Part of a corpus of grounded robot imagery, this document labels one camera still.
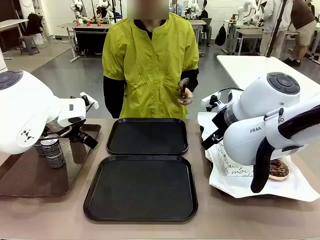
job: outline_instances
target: person's left hand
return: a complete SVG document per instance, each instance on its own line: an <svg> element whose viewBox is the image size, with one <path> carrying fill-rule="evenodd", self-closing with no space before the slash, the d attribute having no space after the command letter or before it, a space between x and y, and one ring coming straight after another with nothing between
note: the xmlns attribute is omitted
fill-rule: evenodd
<svg viewBox="0 0 320 240"><path fill-rule="evenodd" d="M184 91L184 97L187 99L187 98L191 98L192 96L193 96L192 92L186 87ZM187 101L183 101L183 99L178 99L178 102L184 106L188 106L192 104L193 101L194 101L193 98Z"/></svg>

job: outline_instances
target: brown tray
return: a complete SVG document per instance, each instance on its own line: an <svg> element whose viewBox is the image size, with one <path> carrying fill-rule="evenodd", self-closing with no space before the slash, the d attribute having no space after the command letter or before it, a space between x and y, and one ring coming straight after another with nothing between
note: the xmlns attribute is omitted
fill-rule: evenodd
<svg viewBox="0 0 320 240"><path fill-rule="evenodd" d="M101 126L84 124L81 130L96 138ZM66 164L59 169L49 166L36 149L11 155L0 166L0 196L11 197L61 197L74 186L88 156L90 147L80 142L61 138L61 148Z"/></svg>

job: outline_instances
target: black pole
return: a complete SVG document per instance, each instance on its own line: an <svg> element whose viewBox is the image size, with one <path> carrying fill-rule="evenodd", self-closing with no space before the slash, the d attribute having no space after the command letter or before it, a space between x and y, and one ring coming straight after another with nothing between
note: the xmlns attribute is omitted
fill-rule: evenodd
<svg viewBox="0 0 320 240"><path fill-rule="evenodd" d="M96 18L96 14L95 14L95 7L94 7L94 1L91 0L91 4L92 4L92 10L93 10L93 19L94 19L94 23L97 22L97 18Z"/></svg>
<svg viewBox="0 0 320 240"><path fill-rule="evenodd" d="M277 37L277 34L278 34L279 26L280 26L280 23L282 21L282 16L284 15L286 3L287 3L287 0L282 0L282 8L281 8L281 11L280 11L279 18L276 21L276 26L275 26L275 29L274 29L274 33L273 33L273 36L272 36L272 40L271 40L271 43L270 43L270 47L269 47L268 53L266 54L267 58L270 58L270 55L271 55L272 50L274 48L274 44L275 44L276 37Z"/></svg>
<svg viewBox="0 0 320 240"><path fill-rule="evenodd" d="M116 18L116 8L115 8L115 3L114 0L111 0L112 2L112 12L113 12L113 19L114 19L114 23L117 22L117 18Z"/></svg>
<svg viewBox="0 0 320 240"><path fill-rule="evenodd" d="M122 4L121 4L121 1L122 1L122 0L119 0L119 1L120 1L120 11L121 11L121 17L122 17L122 18L124 18L124 15L122 14Z"/></svg>

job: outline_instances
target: white strap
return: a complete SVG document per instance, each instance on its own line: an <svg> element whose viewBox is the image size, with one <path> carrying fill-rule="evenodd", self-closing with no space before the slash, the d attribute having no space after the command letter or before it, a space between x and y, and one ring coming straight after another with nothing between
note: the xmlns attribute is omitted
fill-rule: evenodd
<svg viewBox="0 0 320 240"><path fill-rule="evenodd" d="M279 110L272 111L266 114L268 117L265 119L265 135L269 144L276 150L284 149L290 146L299 146L300 144L282 136L278 130Z"/></svg>

